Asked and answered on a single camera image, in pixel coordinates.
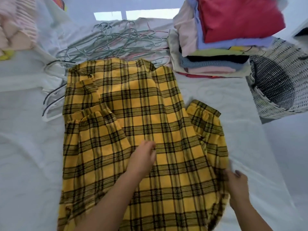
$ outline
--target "yellow garment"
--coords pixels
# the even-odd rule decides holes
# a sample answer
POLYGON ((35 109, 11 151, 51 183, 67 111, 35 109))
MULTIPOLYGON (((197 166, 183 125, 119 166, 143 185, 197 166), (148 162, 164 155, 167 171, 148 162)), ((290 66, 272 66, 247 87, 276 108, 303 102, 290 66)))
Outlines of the yellow garment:
POLYGON ((120 230, 214 229, 229 198, 220 113, 199 101, 185 110, 170 68, 118 58, 77 65, 69 70, 63 115, 58 231, 74 230, 143 140, 156 142, 157 161, 120 230))
POLYGON ((232 46, 229 49, 204 49, 196 50, 189 56, 212 57, 220 55, 255 55, 259 52, 255 46, 232 46))
POLYGON ((0 61, 9 60, 14 55, 13 50, 3 50, 3 51, 0 50, 0 53, 1 53, 0 61))

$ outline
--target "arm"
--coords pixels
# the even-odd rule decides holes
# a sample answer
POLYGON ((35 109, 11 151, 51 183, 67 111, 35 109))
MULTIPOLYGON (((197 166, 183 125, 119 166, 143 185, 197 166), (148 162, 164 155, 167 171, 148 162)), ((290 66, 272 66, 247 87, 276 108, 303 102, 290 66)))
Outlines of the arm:
POLYGON ((114 186, 81 221, 75 231, 117 231, 124 213, 141 180, 149 174, 156 152, 154 142, 144 141, 136 148, 129 159, 127 170, 114 186))
POLYGON ((248 178, 240 171, 226 170, 230 206, 233 208, 242 231, 273 231, 249 200, 248 178))

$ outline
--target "hand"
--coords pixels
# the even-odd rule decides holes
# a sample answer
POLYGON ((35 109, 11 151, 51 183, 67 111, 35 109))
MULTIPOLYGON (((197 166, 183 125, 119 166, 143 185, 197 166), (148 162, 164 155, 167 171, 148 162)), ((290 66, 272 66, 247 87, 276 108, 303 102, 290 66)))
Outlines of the hand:
POLYGON ((230 193, 230 206, 235 209, 242 204, 250 204, 248 178, 245 174, 236 170, 235 173, 226 169, 225 174, 228 177, 228 189, 230 193))
POLYGON ((138 180, 148 175, 156 161, 155 142, 143 141, 129 158, 126 172, 138 180))

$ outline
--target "stack of folded clothes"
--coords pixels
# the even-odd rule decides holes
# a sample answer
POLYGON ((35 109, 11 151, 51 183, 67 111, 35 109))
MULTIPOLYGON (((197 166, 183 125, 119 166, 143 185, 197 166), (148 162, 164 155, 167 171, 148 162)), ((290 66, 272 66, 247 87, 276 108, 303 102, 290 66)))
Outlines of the stack of folded clothes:
POLYGON ((185 0, 168 37, 174 71, 188 77, 244 77, 249 55, 285 28, 275 0, 185 0))

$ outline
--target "laundry basket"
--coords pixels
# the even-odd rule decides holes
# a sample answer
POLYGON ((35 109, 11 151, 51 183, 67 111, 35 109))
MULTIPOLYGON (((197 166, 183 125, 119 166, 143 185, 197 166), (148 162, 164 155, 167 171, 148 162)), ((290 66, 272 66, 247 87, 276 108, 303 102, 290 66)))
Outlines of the laundry basket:
POLYGON ((250 56, 247 77, 259 116, 279 119, 308 111, 308 55, 276 38, 273 45, 250 56))

